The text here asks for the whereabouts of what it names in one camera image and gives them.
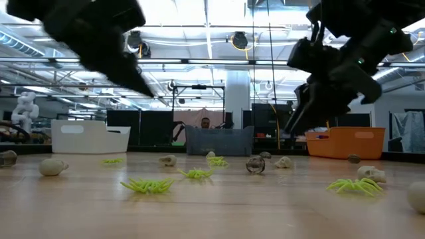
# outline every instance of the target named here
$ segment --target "plastic skull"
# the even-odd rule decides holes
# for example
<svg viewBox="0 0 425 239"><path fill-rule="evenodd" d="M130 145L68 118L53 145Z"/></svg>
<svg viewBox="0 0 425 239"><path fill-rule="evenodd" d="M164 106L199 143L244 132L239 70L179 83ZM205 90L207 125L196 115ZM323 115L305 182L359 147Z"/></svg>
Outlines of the plastic skull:
<svg viewBox="0 0 425 239"><path fill-rule="evenodd" d="M357 170L359 180L367 178L376 183L386 183L385 172L376 169L373 166L362 166Z"/></svg>
<svg viewBox="0 0 425 239"><path fill-rule="evenodd" d="M290 169L293 165L294 164L292 163L292 160L289 157L282 157L281 159L279 159L279 161L274 163L274 166L279 169Z"/></svg>

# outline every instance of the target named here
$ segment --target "toy spider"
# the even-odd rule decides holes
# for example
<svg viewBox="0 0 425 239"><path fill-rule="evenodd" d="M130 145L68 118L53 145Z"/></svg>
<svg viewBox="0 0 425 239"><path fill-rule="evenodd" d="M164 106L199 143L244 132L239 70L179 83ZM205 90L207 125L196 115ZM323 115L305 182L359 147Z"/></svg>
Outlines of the toy spider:
<svg viewBox="0 0 425 239"><path fill-rule="evenodd" d="M102 160L102 163L110 164L110 163L122 163L123 159L105 159Z"/></svg>
<svg viewBox="0 0 425 239"><path fill-rule="evenodd" d="M131 181L129 185L124 182L120 182L121 185L140 193L164 193L174 183L174 180L170 178L166 178L162 181L143 180L142 178L139 178L139 181L132 178L129 178L128 180Z"/></svg>
<svg viewBox="0 0 425 239"><path fill-rule="evenodd" d="M367 195L374 197L374 192L381 193L383 189L370 179L361 179L353 182L350 179L338 179L336 182L331 183L326 190L338 188L337 193L342 193L345 190L363 191Z"/></svg>
<svg viewBox="0 0 425 239"><path fill-rule="evenodd" d="M213 170L210 171L204 171L202 169L196 169L193 168L189 170L188 173L183 172L182 170L178 169L178 172L180 172L182 175L190 178L190 179L200 179L202 176L204 177L210 177L213 174Z"/></svg>
<svg viewBox="0 0 425 239"><path fill-rule="evenodd" d="M209 166L228 166L228 163L224 160L224 157L208 157L207 161Z"/></svg>

